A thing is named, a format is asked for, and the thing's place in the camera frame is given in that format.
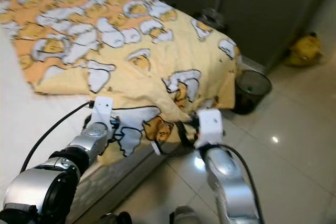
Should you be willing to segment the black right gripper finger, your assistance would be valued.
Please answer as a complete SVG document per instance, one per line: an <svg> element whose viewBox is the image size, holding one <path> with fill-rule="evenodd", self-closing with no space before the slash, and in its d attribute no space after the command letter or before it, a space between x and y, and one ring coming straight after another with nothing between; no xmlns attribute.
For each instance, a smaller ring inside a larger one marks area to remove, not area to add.
<svg viewBox="0 0 336 224"><path fill-rule="evenodd" d="M187 122L177 122L175 126L177 128L178 137L180 138L180 142L182 147L185 149L194 149L194 143L191 142L190 138L187 136L187 126L193 126L193 121Z"/></svg>

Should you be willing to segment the yellow cartoon print duvet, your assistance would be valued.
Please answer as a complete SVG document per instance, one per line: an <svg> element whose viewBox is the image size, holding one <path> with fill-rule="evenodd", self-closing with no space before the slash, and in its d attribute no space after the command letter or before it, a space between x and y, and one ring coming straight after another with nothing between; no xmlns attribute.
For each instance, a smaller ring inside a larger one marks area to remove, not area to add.
<svg viewBox="0 0 336 224"><path fill-rule="evenodd" d="M160 0L0 0L0 25L35 93L113 99L104 164L235 104L237 44Z"/></svg>

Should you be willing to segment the black mesh waste bin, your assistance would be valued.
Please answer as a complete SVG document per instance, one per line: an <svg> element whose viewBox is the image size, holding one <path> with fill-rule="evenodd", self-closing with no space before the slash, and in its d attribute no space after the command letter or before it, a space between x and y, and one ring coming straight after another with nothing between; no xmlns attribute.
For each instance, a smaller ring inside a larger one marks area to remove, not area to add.
<svg viewBox="0 0 336 224"><path fill-rule="evenodd" d="M259 71L243 70L235 80L235 105L232 112L247 115L272 91L272 83Z"/></svg>

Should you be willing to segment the beige quilted mattress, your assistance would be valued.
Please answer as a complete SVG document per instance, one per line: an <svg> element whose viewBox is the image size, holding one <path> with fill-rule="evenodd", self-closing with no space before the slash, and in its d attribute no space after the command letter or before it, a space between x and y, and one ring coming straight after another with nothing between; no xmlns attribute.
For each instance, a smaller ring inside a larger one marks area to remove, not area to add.
<svg viewBox="0 0 336 224"><path fill-rule="evenodd" d="M66 224L89 224L114 210L165 161L144 147L115 164L92 167L80 181Z"/></svg>

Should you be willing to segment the black robot left foot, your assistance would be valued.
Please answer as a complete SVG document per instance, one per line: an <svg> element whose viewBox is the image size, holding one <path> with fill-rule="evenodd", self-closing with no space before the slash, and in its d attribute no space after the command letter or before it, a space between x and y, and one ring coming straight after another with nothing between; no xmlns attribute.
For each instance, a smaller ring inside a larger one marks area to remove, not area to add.
<svg viewBox="0 0 336 224"><path fill-rule="evenodd" d="M133 224L132 217L126 211L113 214L109 212L98 219L96 224Z"/></svg>

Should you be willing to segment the black bag with plastic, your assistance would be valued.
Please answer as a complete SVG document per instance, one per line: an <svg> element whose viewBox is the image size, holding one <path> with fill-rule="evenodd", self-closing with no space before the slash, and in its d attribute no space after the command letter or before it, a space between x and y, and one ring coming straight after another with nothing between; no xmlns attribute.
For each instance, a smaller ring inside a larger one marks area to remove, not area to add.
<svg viewBox="0 0 336 224"><path fill-rule="evenodd" d="M227 27L224 16L212 8L205 8L197 11L195 12L194 17L197 20L203 22L205 25L208 25L209 27L216 30L225 30Z"/></svg>

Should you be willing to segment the grey wardrobe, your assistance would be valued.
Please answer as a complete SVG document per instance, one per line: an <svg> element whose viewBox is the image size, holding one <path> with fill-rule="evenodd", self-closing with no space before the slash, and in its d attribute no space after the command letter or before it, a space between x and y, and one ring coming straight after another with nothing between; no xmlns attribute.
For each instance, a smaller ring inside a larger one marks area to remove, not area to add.
<svg viewBox="0 0 336 224"><path fill-rule="evenodd" d="M270 71L288 53L290 45L307 32L309 20L324 0L165 0L195 16L205 8L225 18L221 30L242 51L243 61L257 70Z"/></svg>

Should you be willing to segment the white quilted bed sheet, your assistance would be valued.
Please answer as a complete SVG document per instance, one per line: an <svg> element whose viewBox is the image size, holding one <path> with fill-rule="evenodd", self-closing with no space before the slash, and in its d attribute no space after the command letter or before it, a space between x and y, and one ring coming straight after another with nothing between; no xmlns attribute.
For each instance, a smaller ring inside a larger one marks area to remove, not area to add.
<svg viewBox="0 0 336 224"><path fill-rule="evenodd" d="M24 78L17 53L5 30L0 31L0 208L7 189L19 174L39 138L63 116L89 101L88 95L36 94ZM79 135L91 109L83 108L64 120L40 144L27 167L47 160ZM80 184L75 202L94 203L104 195L91 184Z"/></svg>

